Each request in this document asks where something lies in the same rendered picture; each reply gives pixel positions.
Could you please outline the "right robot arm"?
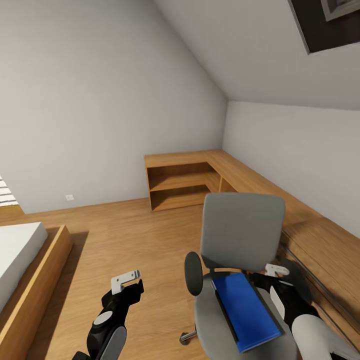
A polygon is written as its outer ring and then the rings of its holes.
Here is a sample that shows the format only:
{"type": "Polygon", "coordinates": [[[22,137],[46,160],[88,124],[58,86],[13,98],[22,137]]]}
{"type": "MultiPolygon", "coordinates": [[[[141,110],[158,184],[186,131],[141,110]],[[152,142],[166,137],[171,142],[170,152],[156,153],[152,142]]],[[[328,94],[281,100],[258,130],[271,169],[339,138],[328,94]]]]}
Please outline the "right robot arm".
{"type": "Polygon", "coordinates": [[[294,285],[280,278],[290,274],[286,267],[267,263],[265,270],[265,274],[248,272],[249,280],[268,291],[282,319],[289,325],[303,360],[360,360],[360,355],[299,295],[294,285]],[[276,277],[276,274],[283,276],[276,277]]]}

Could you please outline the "swivel chair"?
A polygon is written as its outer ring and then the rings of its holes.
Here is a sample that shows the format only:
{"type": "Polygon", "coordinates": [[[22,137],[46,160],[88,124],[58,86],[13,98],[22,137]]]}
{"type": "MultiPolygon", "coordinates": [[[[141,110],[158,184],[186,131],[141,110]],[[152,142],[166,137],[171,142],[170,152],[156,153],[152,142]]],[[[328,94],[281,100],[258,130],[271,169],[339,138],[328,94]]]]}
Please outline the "swivel chair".
{"type": "MultiPolygon", "coordinates": [[[[202,213],[200,254],[209,273],[203,275],[199,255],[191,251],[184,261],[185,281],[194,296],[195,331],[182,333],[179,341],[198,335],[209,360],[297,360],[298,345],[290,327],[282,319],[270,293],[250,281],[248,272],[261,272],[277,255],[286,210],[281,196],[248,192],[212,192],[205,195],[202,213]],[[240,353],[221,309],[211,281],[235,275],[239,269],[280,331],[280,336],[240,353]]],[[[309,285],[290,259],[280,266],[288,275],[280,277],[294,285],[298,294],[312,305],[309,285]]]]}

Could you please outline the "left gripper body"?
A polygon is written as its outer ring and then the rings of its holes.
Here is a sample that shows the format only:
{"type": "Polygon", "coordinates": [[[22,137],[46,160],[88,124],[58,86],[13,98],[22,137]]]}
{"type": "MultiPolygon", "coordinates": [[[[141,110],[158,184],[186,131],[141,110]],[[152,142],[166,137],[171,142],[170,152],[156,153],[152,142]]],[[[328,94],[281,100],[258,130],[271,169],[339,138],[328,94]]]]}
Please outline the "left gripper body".
{"type": "Polygon", "coordinates": [[[132,284],[126,286],[122,292],[119,292],[115,295],[112,295],[112,292],[105,294],[102,298],[102,305],[105,309],[111,303],[115,301],[121,301],[125,303],[127,311],[129,310],[129,306],[140,301],[140,292],[138,284],[132,284]]]}

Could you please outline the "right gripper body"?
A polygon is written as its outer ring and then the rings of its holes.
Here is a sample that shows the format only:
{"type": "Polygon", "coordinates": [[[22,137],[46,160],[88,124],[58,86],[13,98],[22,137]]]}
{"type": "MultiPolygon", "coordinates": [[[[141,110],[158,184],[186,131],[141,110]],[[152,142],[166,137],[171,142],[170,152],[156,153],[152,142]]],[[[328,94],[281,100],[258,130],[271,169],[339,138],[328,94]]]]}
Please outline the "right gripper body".
{"type": "Polygon", "coordinates": [[[272,279],[278,279],[278,280],[283,281],[280,277],[283,277],[283,276],[276,277],[276,274],[275,274],[275,276],[270,276],[270,275],[266,275],[266,274],[261,274],[259,272],[255,272],[253,283],[256,287],[263,288],[266,291],[268,291],[267,284],[269,283],[269,281],[272,279]]]}

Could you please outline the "folder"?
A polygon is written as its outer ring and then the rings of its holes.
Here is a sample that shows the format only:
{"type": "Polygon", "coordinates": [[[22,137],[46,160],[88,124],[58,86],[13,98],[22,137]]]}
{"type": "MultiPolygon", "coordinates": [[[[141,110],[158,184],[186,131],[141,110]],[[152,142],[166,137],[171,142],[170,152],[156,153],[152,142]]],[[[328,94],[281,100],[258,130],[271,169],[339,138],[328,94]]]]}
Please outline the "folder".
{"type": "Polygon", "coordinates": [[[211,281],[240,353],[281,336],[243,272],[211,281]]]}

